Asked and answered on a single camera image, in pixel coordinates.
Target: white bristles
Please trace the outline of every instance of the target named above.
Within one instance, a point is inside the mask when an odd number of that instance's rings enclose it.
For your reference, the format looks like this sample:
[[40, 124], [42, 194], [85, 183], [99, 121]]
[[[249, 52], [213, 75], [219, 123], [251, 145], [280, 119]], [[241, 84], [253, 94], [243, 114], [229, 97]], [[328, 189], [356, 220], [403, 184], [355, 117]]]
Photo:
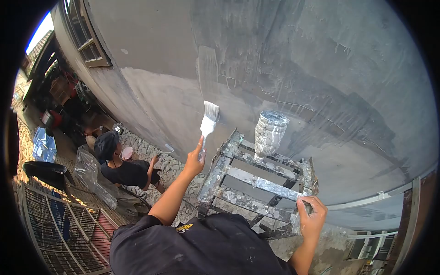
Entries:
[[213, 122], [219, 120], [220, 107], [205, 100], [205, 117], [209, 118]]

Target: paint-stained hand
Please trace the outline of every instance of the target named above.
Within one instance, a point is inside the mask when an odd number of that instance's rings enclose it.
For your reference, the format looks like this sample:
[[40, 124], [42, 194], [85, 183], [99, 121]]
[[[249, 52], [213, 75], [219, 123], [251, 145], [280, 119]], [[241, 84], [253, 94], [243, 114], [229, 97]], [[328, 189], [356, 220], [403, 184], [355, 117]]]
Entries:
[[[310, 203], [313, 213], [308, 214], [304, 202]], [[297, 200], [298, 213], [300, 214], [301, 234], [304, 241], [317, 242], [327, 216], [327, 207], [316, 196], [299, 197]]]
[[203, 136], [200, 137], [200, 140], [198, 141], [198, 145], [195, 150], [188, 153], [187, 162], [185, 163], [185, 168], [182, 171], [182, 173], [185, 173], [186, 175], [188, 175], [188, 177], [194, 178], [203, 170], [203, 167], [205, 166], [206, 149], [203, 149], [202, 157], [200, 158], [200, 160], [198, 159], [198, 154], [202, 149], [202, 143]]

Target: paint brush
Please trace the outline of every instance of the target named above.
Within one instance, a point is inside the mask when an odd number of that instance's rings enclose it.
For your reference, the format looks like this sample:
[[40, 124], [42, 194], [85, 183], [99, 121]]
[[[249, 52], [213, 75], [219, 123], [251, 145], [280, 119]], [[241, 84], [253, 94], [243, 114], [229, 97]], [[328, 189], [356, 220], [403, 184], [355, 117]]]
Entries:
[[219, 120], [220, 107], [205, 100], [205, 115], [202, 119], [202, 124], [200, 125], [200, 131], [203, 135], [202, 149], [198, 155], [198, 158], [202, 156], [203, 148], [205, 148], [206, 136], [214, 131], [216, 122]]

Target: metal grate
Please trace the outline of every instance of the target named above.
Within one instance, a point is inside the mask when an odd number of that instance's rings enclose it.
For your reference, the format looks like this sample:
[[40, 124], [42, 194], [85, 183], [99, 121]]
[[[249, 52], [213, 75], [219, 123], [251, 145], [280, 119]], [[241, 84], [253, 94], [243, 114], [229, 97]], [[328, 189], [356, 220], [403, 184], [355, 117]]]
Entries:
[[[298, 196], [315, 195], [318, 193], [318, 180], [313, 169], [312, 158], [294, 161], [288, 157], [272, 154], [268, 159], [276, 163], [266, 161], [257, 162], [249, 153], [241, 151], [245, 149], [255, 153], [255, 145], [243, 139], [244, 135], [235, 129], [231, 136], [217, 150], [211, 162], [211, 168], [198, 194], [198, 218], [206, 217], [212, 210], [227, 212], [215, 203], [218, 199], [231, 203], [247, 211], [256, 214], [249, 221], [250, 226], [257, 225], [264, 231], [259, 236], [265, 239], [276, 239], [295, 236], [299, 234], [299, 217], [296, 205], [291, 209], [276, 207], [282, 199], [296, 201]], [[267, 179], [258, 177], [243, 169], [233, 167], [233, 160], [238, 160], [255, 168], [264, 170], [282, 177], [283, 185], [276, 184]], [[224, 179], [232, 177], [239, 182], [249, 185], [266, 193], [272, 198], [268, 202], [259, 201], [249, 194], [243, 194], [237, 190], [223, 185]], [[299, 192], [291, 190], [297, 184]], [[268, 227], [260, 221], [263, 218], [273, 220], [273, 227]]]
[[54, 274], [104, 274], [116, 227], [102, 210], [70, 203], [25, 184], [23, 212], [40, 257]]

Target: gray wall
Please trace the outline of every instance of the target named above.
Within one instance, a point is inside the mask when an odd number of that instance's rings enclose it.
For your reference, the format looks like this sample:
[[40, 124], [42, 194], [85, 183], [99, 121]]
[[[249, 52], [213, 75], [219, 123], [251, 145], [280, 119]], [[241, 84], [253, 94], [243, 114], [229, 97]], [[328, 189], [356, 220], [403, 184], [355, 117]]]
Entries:
[[[68, 60], [121, 121], [181, 161], [200, 136], [204, 99], [221, 110], [208, 158], [236, 126], [253, 141], [259, 113], [281, 111], [290, 124], [278, 152], [313, 156], [326, 204], [401, 186], [438, 158], [426, 69], [384, 1], [93, 0], [88, 12], [113, 67], [86, 69], [54, 21]], [[219, 74], [203, 96], [200, 45], [215, 49]]]

